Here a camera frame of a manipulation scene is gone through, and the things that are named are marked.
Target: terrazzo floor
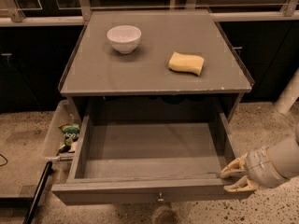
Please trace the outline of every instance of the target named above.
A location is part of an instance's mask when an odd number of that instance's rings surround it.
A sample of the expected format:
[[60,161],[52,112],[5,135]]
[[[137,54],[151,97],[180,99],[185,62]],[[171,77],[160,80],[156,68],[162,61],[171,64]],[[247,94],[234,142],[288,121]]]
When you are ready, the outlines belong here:
[[[53,112],[0,115],[0,154],[8,163],[0,166],[0,196],[33,195],[45,161],[43,140]],[[240,104],[231,122],[240,153],[271,146],[293,135],[299,123],[299,104],[282,115],[272,103]],[[33,223],[152,223],[157,203],[65,206],[50,192],[57,182],[48,181]],[[245,200],[170,203],[179,223],[299,223],[299,178],[276,189],[258,190]],[[0,223],[22,223],[25,210],[0,209]]]

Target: yellow sponge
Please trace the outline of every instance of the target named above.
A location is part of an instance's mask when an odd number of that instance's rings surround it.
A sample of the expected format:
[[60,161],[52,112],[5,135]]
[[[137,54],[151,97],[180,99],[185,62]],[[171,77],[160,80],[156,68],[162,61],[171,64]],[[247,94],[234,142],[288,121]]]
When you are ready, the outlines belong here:
[[190,72],[197,76],[200,75],[204,58],[196,55],[184,55],[174,52],[169,60],[168,67],[173,71]]

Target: cabinet handle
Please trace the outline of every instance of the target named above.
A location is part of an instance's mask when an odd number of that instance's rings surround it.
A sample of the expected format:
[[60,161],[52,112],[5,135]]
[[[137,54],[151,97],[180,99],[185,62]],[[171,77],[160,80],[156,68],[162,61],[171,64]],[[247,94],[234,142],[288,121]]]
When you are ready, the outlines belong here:
[[160,191],[159,192],[159,198],[157,200],[157,203],[164,203],[165,202],[165,199],[163,198],[163,195],[162,195],[162,192]]

